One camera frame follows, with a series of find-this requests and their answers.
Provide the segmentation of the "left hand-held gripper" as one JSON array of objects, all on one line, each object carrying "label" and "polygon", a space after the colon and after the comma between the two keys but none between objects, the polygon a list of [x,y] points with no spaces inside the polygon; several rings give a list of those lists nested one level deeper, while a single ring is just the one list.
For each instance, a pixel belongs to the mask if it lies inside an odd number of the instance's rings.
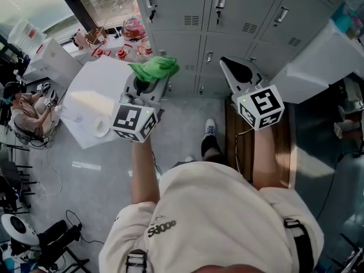
[{"label": "left hand-held gripper", "polygon": [[129,75],[123,92],[114,103],[110,128],[122,139],[143,143],[160,121],[163,113],[160,100],[171,75],[152,82],[143,82]]}]

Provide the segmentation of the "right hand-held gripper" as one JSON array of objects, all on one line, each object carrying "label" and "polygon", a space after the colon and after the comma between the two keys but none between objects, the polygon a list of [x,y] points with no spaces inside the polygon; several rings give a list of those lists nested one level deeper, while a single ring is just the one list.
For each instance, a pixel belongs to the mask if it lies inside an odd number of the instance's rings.
[{"label": "right hand-held gripper", "polygon": [[284,103],[275,85],[271,85],[252,62],[237,57],[221,57],[220,67],[231,89],[237,113],[255,130],[278,123]]}]

